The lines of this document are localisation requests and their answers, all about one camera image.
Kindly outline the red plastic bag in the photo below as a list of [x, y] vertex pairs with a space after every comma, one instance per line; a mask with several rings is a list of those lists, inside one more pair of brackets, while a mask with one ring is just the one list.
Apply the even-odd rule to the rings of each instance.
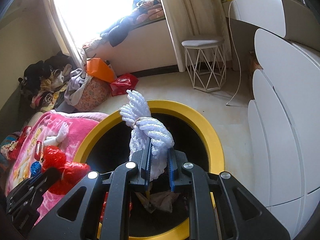
[[56, 146], [45, 146], [43, 150], [42, 172], [55, 168], [60, 178], [50, 188], [49, 192], [57, 195], [67, 194], [88, 172], [88, 164], [67, 161], [67, 156]]
[[127, 90], [133, 90], [138, 83], [138, 79], [130, 74], [126, 73], [118, 77], [110, 84], [112, 90], [112, 96], [118, 96], [126, 94]]

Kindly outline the red cylindrical tube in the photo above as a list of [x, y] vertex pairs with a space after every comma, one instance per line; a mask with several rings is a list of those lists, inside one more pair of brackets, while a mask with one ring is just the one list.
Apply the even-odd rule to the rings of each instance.
[[42, 154], [42, 142], [37, 141], [35, 146], [35, 152], [34, 152], [34, 158], [37, 161], [41, 160], [41, 154]]

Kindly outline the brown red snack wrapper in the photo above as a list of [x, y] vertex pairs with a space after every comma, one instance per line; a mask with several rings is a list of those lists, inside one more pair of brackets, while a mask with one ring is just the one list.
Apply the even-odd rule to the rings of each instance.
[[149, 213], [153, 213], [155, 210], [172, 213], [173, 203], [178, 199], [180, 195], [180, 193], [174, 193], [170, 190], [151, 194], [148, 198], [139, 192], [136, 192], [135, 194], [143, 207]]

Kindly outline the white foam net sleeve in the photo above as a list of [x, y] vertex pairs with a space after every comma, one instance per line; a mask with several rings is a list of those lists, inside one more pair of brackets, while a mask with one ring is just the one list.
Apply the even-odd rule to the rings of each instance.
[[144, 96], [136, 90], [127, 90], [129, 103], [120, 107], [120, 115], [126, 125], [132, 128], [129, 143], [131, 160], [137, 151], [147, 148], [151, 142], [150, 180], [157, 179], [167, 166], [168, 149], [174, 146], [171, 133], [159, 120], [151, 116]]

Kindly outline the yellow rimmed black trash bin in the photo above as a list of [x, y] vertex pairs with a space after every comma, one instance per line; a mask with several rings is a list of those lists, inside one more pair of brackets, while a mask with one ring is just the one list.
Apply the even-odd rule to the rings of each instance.
[[[186, 124], [188, 124], [200, 137], [206, 155], [209, 161], [209, 172], [220, 173], [225, 168], [225, 158], [223, 149], [219, 137], [209, 123], [209, 121], [202, 116], [199, 112], [186, 106], [182, 103], [168, 101], [168, 100], [150, 100], [148, 106], [152, 114], [166, 114], [179, 118]], [[112, 127], [119, 124], [122, 121], [122, 117], [119, 111], [116, 111], [101, 121], [92, 131], [85, 137], [81, 143], [77, 153], [74, 157], [74, 161], [85, 163], [91, 150], [98, 142], [98, 140]], [[163, 168], [164, 171], [165, 163], [164, 157], [160, 160], [155, 160], [155, 164], [151, 164], [151, 175], [156, 171], [156, 168]], [[184, 222], [178, 226], [170, 229], [160, 235], [150, 237], [129, 237], [129, 239], [185, 239], [189, 237], [189, 219], [187, 218]]]

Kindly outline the red patterned cloth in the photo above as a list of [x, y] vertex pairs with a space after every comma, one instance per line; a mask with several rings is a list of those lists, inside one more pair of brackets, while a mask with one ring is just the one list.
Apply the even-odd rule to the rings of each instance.
[[31, 132], [31, 126], [25, 126], [22, 132], [17, 135], [16, 133], [10, 134], [1, 143], [1, 154], [10, 162], [18, 158], [21, 147], [26, 137]]

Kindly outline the pink cartoon bear blanket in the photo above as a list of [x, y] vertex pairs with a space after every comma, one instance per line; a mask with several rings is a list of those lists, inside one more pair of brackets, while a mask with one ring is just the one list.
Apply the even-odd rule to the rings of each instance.
[[[63, 122], [69, 126], [66, 139], [57, 146], [67, 156], [67, 161], [74, 161], [75, 154], [89, 132], [104, 120], [108, 115], [100, 112], [86, 112], [67, 114], [56, 111], [44, 113], [31, 127], [31, 132], [26, 137], [18, 158], [9, 173], [5, 186], [5, 194], [9, 194], [20, 182], [29, 178], [30, 166], [35, 162], [34, 152], [37, 141], [44, 142], [47, 136], [57, 135]], [[37, 211], [40, 219], [44, 217], [64, 195], [52, 194], [49, 190], [43, 195], [44, 200]]]

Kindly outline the pile of clothes on bed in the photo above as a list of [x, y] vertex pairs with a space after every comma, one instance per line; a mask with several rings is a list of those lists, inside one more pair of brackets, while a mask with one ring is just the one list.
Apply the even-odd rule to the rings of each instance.
[[21, 94], [29, 101], [30, 107], [39, 112], [48, 112], [59, 107], [75, 63], [70, 56], [61, 52], [29, 65], [18, 79]]

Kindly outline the lavender grey garment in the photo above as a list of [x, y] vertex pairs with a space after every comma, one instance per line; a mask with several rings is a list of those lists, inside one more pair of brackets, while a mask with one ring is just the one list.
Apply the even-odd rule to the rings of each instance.
[[77, 105], [91, 79], [92, 76], [81, 68], [71, 71], [70, 80], [64, 94], [65, 101], [71, 106]]

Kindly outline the orange paper bag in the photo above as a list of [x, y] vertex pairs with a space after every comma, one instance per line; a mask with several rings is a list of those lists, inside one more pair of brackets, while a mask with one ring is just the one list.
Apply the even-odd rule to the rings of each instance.
[[107, 64], [101, 58], [91, 58], [87, 60], [86, 72], [88, 75], [96, 77], [108, 83], [112, 83], [117, 76], [110, 64]]

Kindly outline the red plastic bag on floor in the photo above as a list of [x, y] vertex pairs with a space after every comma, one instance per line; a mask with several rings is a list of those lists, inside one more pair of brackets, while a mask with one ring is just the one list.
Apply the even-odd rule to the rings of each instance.
[[133, 90], [138, 83], [138, 79], [130, 74], [126, 73], [118, 77], [110, 84], [112, 90], [112, 96], [118, 96], [126, 94], [127, 90]]

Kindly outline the cream curtain left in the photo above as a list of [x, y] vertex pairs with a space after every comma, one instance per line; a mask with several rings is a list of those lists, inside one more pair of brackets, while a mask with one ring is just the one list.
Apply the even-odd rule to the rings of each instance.
[[56, 0], [43, 0], [46, 15], [63, 54], [70, 56], [77, 68], [85, 69], [86, 54], [82, 48], [75, 44], [73, 35], [65, 23], [61, 12], [59, 12]]

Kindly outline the cream curtain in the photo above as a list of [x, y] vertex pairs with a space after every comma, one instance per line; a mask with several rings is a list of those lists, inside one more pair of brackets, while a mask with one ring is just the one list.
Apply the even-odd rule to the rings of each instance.
[[85, 69], [86, 54], [82, 48], [75, 44], [73, 35], [65, 23], [61, 12], [59, 12], [56, 0], [43, 0], [46, 15], [63, 54], [70, 56], [77, 68]]
[[180, 72], [185, 71], [182, 42], [195, 35], [223, 37], [227, 66], [231, 66], [232, 49], [221, 0], [161, 0], [161, 2]]

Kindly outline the dark blue jacket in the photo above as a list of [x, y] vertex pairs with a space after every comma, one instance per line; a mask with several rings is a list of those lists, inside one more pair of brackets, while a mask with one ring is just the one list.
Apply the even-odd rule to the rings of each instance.
[[104, 42], [109, 42], [112, 47], [116, 47], [125, 40], [133, 26], [133, 20], [124, 17], [102, 31], [100, 37]]

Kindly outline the cream curtain right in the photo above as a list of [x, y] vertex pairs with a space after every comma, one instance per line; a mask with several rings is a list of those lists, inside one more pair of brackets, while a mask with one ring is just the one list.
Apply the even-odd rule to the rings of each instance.
[[221, 0], [161, 0], [161, 2], [180, 72], [185, 71], [182, 42], [195, 35], [223, 37], [227, 66], [231, 66], [232, 49]]

